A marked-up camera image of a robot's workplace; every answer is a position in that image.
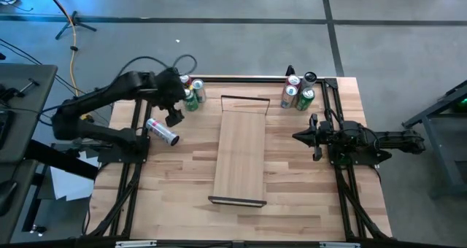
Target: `metal bracket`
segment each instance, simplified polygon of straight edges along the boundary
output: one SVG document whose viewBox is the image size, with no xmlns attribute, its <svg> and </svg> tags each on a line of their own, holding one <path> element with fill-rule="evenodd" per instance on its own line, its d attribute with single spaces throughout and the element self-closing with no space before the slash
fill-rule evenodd
<svg viewBox="0 0 467 248">
<path fill-rule="evenodd" d="M 101 163 L 144 163 L 149 152 L 150 137 L 136 136 L 139 150 L 137 152 L 122 150 L 114 145 L 110 149 L 101 150 L 98 162 Z"/>
<path fill-rule="evenodd" d="M 332 79 L 331 79 L 331 78 L 325 78 L 325 79 L 324 79 L 324 82 L 325 82 L 326 84 L 328 84 L 328 85 L 329 85 L 331 88 L 333 88 L 333 89 L 337 89 L 337 88 L 338 88 L 337 79 L 335 79 L 335 78 L 332 78 Z"/>
<path fill-rule="evenodd" d="M 145 240 L 145 241 L 117 241 L 115 248 L 129 248 L 129 247 L 156 247 L 157 240 Z"/>
<path fill-rule="evenodd" d="M 320 248 L 360 248 L 360 244 L 344 242 L 320 242 Z"/>
</svg>

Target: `can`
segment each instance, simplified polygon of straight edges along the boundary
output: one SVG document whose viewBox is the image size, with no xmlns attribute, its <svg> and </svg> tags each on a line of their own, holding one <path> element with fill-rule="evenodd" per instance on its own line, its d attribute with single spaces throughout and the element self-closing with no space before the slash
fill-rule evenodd
<svg viewBox="0 0 467 248">
<path fill-rule="evenodd" d="M 185 88 L 189 88 L 191 85 L 191 77 L 190 75 L 182 75 L 180 76 L 180 81 L 182 81 L 182 84 Z"/>
<path fill-rule="evenodd" d="M 314 99 L 314 91 L 312 88 L 305 88 L 298 96 L 297 109 L 304 111 L 308 109 L 309 105 Z"/>
<path fill-rule="evenodd" d="M 296 88 L 300 87 L 300 78 L 298 78 L 296 75 L 289 76 L 287 80 L 285 80 L 285 88 L 288 85 L 293 85 Z"/>
<path fill-rule="evenodd" d="M 187 111 L 195 111 L 198 109 L 198 99 L 192 90 L 185 89 L 185 108 Z"/>
<path fill-rule="evenodd" d="M 191 82 L 193 86 L 193 91 L 195 91 L 196 98 L 198 99 L 199 103 L 206 102 L 206 90 L 204 89 L 204 82 L 203 80 L 194 80 Z"/>
<path fill-rule="evenodd" d="M 316 83 L 316 80 L 317 80 L 317 76 L 315 73 L 311 71 L 305 73 L 304 77 L 301 79 L 300 93 L 305 88 L 313 88 L 313 85 Z"/>
<path fill-rule="evenodd" d="M 294 85 L 288 85 L 285 88 L 285 92 L 282 94 L 282 101 L 280 106 L 284 109 L 288 109 L 292 106 L 294 98 L 297 96 L 298 88 Z"/>
<path fill-rule="evenodd" d="M 153 118 L 147 120 L 146 128 L 155 133 L 155 135 L 157 135 L 159 138 L 170 144 L 170 146 L 174 146 L 180 139 L 178 135 L 171 132 L 159 120 L 155 120 Z"/>
</svg>

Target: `wooden table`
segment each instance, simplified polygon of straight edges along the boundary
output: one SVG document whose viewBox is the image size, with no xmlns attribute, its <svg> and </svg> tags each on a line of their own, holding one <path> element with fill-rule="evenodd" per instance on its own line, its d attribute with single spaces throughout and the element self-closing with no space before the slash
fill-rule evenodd
<svg viewBox="0 0 467 248">
<path fill-rule="evenodd" d="M 338 78 L 346 120 L 366 125 L 357 80 Z M 315 86 L 316 99 L 305 112 L 280 107 L 282 84 L 207 83 L 207 102 L 171 128 L 180 135 L 170 147 L 151 135 L 150 154 L 143 166 L 134 212 L 133 239 L 205 239 L 264 241 L 344 240 L 336 178 L 323 148 L 323 158 L 312 161 L 313 149 L 292 138 L 292 133 L 308 128 L 311 113 L 324 120 L 323 95 Z M 211 204 L 220 135 L 220 95 L 270 98 L 266 117 L 263 208 Z M 110 126 L 129 127 L 135 103 L 115 104 Z M 224 101 L 238 110 L 261 111 L 264 103 Z M 163 120 L 167 113 L 154 108 L 152 116 Z M 90 203 L 88 231 L 104 219 L 115 202 L 122 165 L 109 164 L 96 179 Z M 356 166 L 360 202 L 372 220 L 391 235 L 385 202 L 375 171 Z M 355 215 L 349 204 L 352 229 L 357 233 Z M 120 217 L 123 228 L 126 208 Z"/>
</svg>

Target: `gray floor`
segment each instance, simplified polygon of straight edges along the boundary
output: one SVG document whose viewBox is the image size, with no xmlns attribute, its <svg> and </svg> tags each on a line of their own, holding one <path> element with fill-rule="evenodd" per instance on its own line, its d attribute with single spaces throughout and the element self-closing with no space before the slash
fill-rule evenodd
<svg viewBox="0 0 467 248">
<path fill-rule="evenodd" d="M 322 0 L 61 0 L 68 10 L 90 16 L 154 18 L 303 18 L 323 19 Z M 335 19 L 467 20 L 464 0 L 330 0 Z M 23 0 L 30 13 L 59 15 L 51 0 Z M 2 7 L 0 12 L 21 12 Z M 68 30 L 54 40 L 63 23 L 0 22 L 2 39 L 23 48 L 43 63 L 58 66 L 69 78 Z M 138 55 L 152 55 L 170 63 L 191 53 L 198 59 L 197 74 L 283 75 L 293 64 L 299 73 L 315 71 L 336 76 L 326 26 L 93 23 L 98 31 L 79 28 L 75 74 L 80 88 L 107 84 L 118 69 Z M 400 123 L 432 104 L 467 77 L 467 27 L 336 26 L 344 73 L 357 77 L 368 126 L 401 130 Z M 11 54 L 7 62 L 26 63 Z M 190 67 L 187 62 L 180 70 Z M 157 71 L 150 61 L 133 69 Z M 71 93 L 53 87 L 47 106 Z M 100 110 L 107 119 L 108 108 Z M 420 127 L 416 130 L 423 133 Z M 39 126 L 35 138 L 54 142 L 50 128 Z M 467 198 L 434 201 L 428 191 L 444 184 L 432 150 L 421 155 L 394 152 L 382 164 L 382 188 L 393 235 L 404 241 L 467 246 Z M 42 239 L 80 234 L 85 201 L 44 204 L 37 222 L 50 230 Z M 38 239 L 16 233 L 13 241 Z"/>
</svg>

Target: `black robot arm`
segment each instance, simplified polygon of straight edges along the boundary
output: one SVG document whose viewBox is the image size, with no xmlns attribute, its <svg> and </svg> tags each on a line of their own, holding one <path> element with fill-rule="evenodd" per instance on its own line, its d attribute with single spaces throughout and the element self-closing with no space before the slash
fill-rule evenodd
<svg viewBox="0 0 467 248">
<path fill-rule="evenodd" d="M 72 140 L 89 138 L 118 145 L 122 149 L 134 149 L 135 130 L 114 130 L 82 120 L 81 115 L 119 100 L 143 99 L 152 106 L 167 109 L 167 125 L 172 127 L 184 118 L 174 105 L 185 97 L 183 84 L 176 69 L 166 69 L 160 74 L 130 71 L 115 78 L 104 88 L 96 89 L 80 97 L 65 100 L 52 116 L 55 138 Z"/>
<path fill-rule="evenodd" d="M 293 138 L 314 147 L 313 160 L 323 156 L 320 145 L 329 146 L 329 154 L 335 155 L 337 164 L 376 165 L 391 154 L 383 149 L 397 149 L 420 154 L 425 150 L 423 138 L 413 130 L 374 132 L 355 121 L 344 121 L 340 131 L 333 131 L 328 121 L 321 121 L 317 128 L 317 115 L 310 117 L 310 127 L 292 135 Z"/>
</svg>

